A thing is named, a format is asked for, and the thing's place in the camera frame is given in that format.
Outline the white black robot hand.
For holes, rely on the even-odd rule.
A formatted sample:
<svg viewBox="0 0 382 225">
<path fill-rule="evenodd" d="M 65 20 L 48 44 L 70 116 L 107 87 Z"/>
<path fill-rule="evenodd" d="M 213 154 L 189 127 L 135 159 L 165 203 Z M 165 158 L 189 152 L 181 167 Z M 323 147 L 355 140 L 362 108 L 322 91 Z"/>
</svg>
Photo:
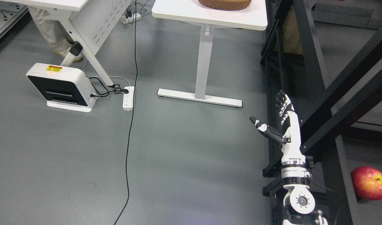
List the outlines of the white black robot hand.
<svg viewBox="0 0 382 225">
<path fill-rule="evenodd" d="M 306 157 L 300 151 L 301 134 L 299 118 L 291 99 L 283 90 L 280 90 L 276 95 L 275 107 L 278 109 L 278 115 L 281 119 L 280 131 L 253 116 L 249 118 L 250 121 L 259 130 L 260 134 L 281 145 L 283 153 L 281 159 L 282 165 L 305 165 Z"/>
</svg>

